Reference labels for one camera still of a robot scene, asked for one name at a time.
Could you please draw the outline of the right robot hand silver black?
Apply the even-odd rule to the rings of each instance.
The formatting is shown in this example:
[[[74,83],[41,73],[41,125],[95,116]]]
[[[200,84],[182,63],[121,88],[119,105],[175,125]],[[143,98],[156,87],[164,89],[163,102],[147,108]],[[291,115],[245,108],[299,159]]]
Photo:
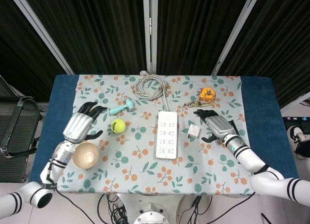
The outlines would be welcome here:
[[[206,143],[211,143],[218,139],[223,141],[227,135],[235,134],[233,126],[223,116],[218,115],[214,110],[198,109],[193,113],[200,117],[212,133],[209,138],[202,137],[202,141]]]

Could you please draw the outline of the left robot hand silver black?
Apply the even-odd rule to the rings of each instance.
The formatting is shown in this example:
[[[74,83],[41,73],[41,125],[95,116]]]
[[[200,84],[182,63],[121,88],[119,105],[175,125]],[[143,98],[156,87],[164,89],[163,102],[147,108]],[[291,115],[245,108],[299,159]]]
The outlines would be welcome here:
[[[100,130],[95,134],[88,134],[93,122],[102,112],[108,109],[107,107],[96,105],[97,102],[86,102],[72,115],[63,131],[66,141],[80,144],[84,140],[96,139],[103,133],[103,130]]]

